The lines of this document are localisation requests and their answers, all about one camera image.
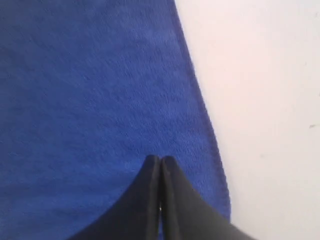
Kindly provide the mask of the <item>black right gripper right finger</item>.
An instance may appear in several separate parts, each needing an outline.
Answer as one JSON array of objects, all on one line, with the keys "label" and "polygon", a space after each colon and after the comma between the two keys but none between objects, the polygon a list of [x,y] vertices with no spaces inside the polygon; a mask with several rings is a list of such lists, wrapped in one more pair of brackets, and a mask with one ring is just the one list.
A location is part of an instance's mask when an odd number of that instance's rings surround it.
[{"label": "black right gripper right finger", "polygon": [[161,159],[162,229],[165,240],[252,240],[208,205],[176,160]]}]

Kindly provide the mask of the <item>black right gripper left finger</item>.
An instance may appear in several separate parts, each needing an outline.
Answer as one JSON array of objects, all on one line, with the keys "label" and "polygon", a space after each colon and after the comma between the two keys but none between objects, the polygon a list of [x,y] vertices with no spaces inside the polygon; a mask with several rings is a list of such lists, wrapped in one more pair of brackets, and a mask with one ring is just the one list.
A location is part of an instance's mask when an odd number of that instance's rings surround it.
[{"label": "black right gripper left finger", "polygon": [[156,240],[160,220],[158,156],[148,155],[121,197],[70,240]]}]

